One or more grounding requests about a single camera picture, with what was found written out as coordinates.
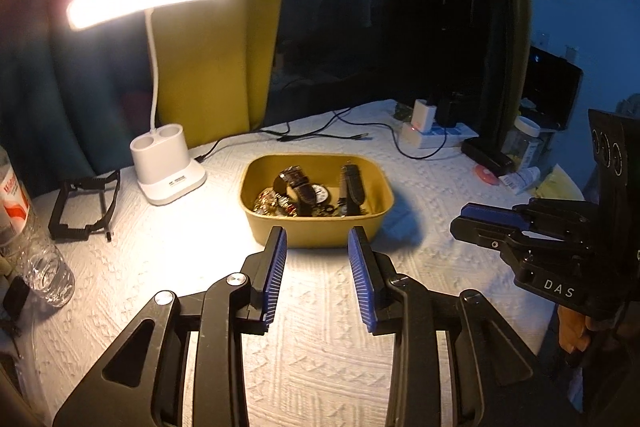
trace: white jar lid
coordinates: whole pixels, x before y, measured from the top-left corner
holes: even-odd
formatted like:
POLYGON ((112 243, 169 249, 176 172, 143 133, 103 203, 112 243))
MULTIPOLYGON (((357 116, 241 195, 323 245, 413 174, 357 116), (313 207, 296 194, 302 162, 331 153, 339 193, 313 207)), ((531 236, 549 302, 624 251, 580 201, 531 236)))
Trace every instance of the white jar lid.
POLYGON ((516 129, 522 131, 524 134, 527 134, 530 137, 537 138, 538 136, 540 136, 540 126, 533 120, 529 120, 529 118, 519 116, 516 118, 516 121, 513 124, 516 129))

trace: white textured tablecloth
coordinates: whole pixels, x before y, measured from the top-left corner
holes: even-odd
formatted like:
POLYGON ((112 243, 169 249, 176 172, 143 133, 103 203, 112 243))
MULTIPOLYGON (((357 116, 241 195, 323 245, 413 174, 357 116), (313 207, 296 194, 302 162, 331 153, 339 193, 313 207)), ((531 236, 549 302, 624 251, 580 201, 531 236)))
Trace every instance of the white textured tablecloth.
MULTIPOLYGON (((390 101, 371 103, 348 118, 388 121, 392 108, 390 101)), ((293 133, 315 129, 329 117, 294 122, 293 133)), ((469 201, 511 207, 527 198, 481 182, 471 172, 474 163, 459 148, 414 161, 398 153, 387 129, 339 122, 330 129, 344 135, 367 131, 372 139, 280 143, 262 134, 227 139, 204 162, 206 183, 167 206, 146 203, 134 170, 124 169, 113 242, 93 235, 86 243, 60 245, 76 275, 76 293, 65 308, 38 316, 34 328, 38 371, 52 415, 156 292, 171 289, 180 296, 204 291, 262 249, 252 237, 238 191, 246 165, 276 152, 355 153, 377 162, 396 204, 374 249, 389 254, 399 272, 431 290, 455 295, 467 288, 480 290, 537 352, 552 304, 516 288, 498 253, 460 243, 449 233, 449 223, 469 201)), ((55 198, 52 192, 36 199, 43 221, 49 219, 55 198)), ((78 226, 98 213, 97 197, 84 196, 72 198, 63 217, 78 226)), ((252 427, 384 425, 392 343, 391 336, 367 334, 360 320, 346 250, 289 250, 275 322, 265 336, 243 340, 252 427)), ((445 353, 441 344, 446 387, 445 353)), ((450 394, 444 392, 442 402, 443 425, 450 425, 450 394)))

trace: desk lamp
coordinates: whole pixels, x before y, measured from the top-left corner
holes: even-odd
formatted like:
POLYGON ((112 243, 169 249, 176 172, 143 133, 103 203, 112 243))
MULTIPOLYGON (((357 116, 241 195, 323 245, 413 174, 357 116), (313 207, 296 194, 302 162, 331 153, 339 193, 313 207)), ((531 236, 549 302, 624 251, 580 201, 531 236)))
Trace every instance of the desk lamp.
POLYGON ((129 145, 138 185, 151 204, 167 204, 200 187, 207 179, 205 169, 190 158, 182 126, 170 123, 156 128, 158 104, 158 58, 151 22, 154 8, 197 0, 72 0, 66 10, 75 31, 143 11, 153 70, 154 91, 150 129, 129 145))

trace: ribbed blue pad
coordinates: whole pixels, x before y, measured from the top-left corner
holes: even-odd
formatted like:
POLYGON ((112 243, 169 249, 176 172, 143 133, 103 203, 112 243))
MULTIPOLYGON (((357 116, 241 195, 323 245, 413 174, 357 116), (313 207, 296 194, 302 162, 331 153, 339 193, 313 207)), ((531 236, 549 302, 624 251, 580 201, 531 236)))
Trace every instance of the ribbed blue pad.
POLYGON ((486 207, 469 203, 460 212, 462 217, 470 217, 479 221, 486 221, 519 230, 529 230, 530 224, 520 214, 508 208, 486 207))
POLYGON ((373 285, 364 263, 364 255, 360 247, 360 242, 358 241, 358 236, 353 229, 349 231, 347 248, 349 251, 351 272, 353 273, 353 282, 356 286, 356 295, 358 296, 358 303, 360 304, 360 315, 362 316, 362 321, 367 325, 367 331, 372 333, 376 327, 373 285))
POLYGON ((268 327, 275 318, 276 306, 278 304, 278 295, 280 295, 280 286, 282 285, 282 274, 284 273, 284 264, 287 260, 287 232, 282 230, 280 239, 276 245, 275 257, 271 263, 271 270, 267 276, 267 282, 264 286, 263 293, 263 321, 268 327))

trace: plastic jar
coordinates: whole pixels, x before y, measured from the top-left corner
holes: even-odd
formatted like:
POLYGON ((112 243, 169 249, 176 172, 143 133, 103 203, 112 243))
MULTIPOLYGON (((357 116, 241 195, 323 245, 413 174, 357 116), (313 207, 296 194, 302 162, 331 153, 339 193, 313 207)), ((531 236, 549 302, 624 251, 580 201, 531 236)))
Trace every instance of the plastic jar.
POLYGON ((513 160, 516 170, 530 167, 538 159, 542 140, 540 126, 529 118, 519 116, 507 133, 502 152, 513 160))

